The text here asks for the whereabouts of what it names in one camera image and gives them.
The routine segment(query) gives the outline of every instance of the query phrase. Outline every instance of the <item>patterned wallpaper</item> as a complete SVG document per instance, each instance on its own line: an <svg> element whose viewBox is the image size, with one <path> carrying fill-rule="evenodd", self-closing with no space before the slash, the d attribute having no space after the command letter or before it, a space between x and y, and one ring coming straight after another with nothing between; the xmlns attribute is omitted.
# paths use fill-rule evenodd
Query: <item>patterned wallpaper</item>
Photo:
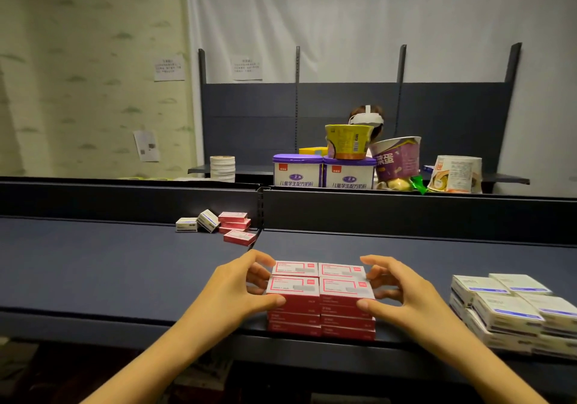
<svg viewBox="0 0 577 404"><path fill-rule="evenodd" d="M0 6L0 174L177 177L196 165L190 82L155 83L152 66L188 60L185 0ZM140 129L156 132L159 163L139 160Z"/></svg>

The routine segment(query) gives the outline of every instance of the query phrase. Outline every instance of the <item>left hand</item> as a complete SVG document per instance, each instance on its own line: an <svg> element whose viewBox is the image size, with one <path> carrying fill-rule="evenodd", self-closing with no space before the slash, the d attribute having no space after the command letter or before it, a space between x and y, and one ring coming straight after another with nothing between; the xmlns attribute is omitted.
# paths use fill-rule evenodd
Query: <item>left hand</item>
<svg viewBox="0 0 577 404"><path fill-rule="evenodd" d="M220 265L206 283L198 298L175 324L184 330L205 352L233 332L247 317L284 305L286 299L278 294L263 295L274 266L270 256L255 249L240 258Z"/></svg>

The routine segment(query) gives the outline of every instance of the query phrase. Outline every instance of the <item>white tag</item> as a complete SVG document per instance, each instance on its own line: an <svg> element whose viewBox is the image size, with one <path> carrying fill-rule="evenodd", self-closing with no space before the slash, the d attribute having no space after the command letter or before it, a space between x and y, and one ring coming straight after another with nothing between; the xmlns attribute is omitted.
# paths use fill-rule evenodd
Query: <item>white tag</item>
<svg viewBox="0 0 577 404"><path fill-rule="evenodd" d="M233 80L263 80L260 57L233 55L230 67Z"/></svg>
<svg viewBox="0 0 577 404"><path fill-rule="evenodd" d="M160 161L160 151L156 144L154 132L151 130L135 130L133 133L140 160L142 162Z"/></svg>
<svg viewBox="0 0 577 404"><path fill-rule="evenodd" d="M154 62L154 81L185 80L184 68L184 58L180 55L156 59Z"/></svg>

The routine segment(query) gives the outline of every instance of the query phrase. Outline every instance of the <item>purple lid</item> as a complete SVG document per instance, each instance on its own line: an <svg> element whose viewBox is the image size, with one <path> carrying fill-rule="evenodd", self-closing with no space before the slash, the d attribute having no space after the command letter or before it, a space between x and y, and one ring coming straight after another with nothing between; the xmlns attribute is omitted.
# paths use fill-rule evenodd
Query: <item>purple lid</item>
<svg viewBox="0 0 577 404"><path fill-rule="evenodd" d="M272 161L276 163L292 163L292 164L322 164L322 156L282 153L280 155L273 156Z"/></svg>
<svg viewBox="0 0 577 404"><path fill-rule="evenodd" d="M376 166L377 160L375 158L369 158L368 156L364 159L335 159L324 156L322 158L325 164L329 166Z"/></svg>

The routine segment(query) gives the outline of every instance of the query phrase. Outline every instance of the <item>stack of white lids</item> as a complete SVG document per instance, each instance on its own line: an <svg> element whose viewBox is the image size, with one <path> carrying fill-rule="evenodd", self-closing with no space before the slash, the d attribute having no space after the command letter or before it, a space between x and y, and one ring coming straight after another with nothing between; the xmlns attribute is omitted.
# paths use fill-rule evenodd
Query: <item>stack of white lids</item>
<svg viewBox="0 0 577 404"><path fill-rule="evenodd" d="M234 156L211 156L211 179L234 182L236 164Z"/></svg>

